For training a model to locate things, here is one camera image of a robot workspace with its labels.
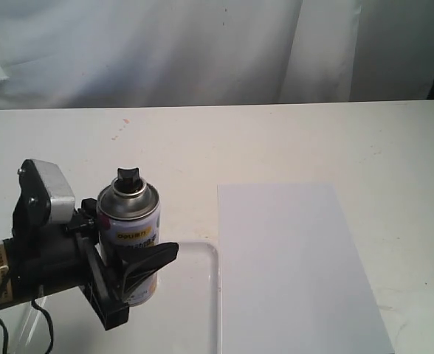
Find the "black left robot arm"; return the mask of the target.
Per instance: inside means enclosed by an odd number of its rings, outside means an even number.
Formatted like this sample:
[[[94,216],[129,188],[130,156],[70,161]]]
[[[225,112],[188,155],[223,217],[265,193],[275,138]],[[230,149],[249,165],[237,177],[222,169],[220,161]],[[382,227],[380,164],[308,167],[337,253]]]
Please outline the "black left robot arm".
[[[158,270],[172,263],[178,243],[143,249],[105,242],[109,261],[99,255],[96,201],[82,202],[67,223],[31,226],[15,207],[11,238],[0,240],[0,310],[78,287],[105,330],[129,318],[127,298]]]

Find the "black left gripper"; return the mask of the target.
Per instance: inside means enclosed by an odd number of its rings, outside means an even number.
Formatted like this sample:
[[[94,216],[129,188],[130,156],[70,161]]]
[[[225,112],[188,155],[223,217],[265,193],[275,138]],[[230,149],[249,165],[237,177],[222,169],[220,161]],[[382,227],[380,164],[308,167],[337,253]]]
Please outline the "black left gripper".
[[[111,330],[128,321],[129,306],[123,300],[148,301],[154,295],[156,273],[177,258],[179,244],[118,248],[121,300],[95,248],[96,206],[95,199],[87,198],[69,222],[34,226],[27,204],[17,202],[13,212],[15,304],[79,287],[104,329]]]

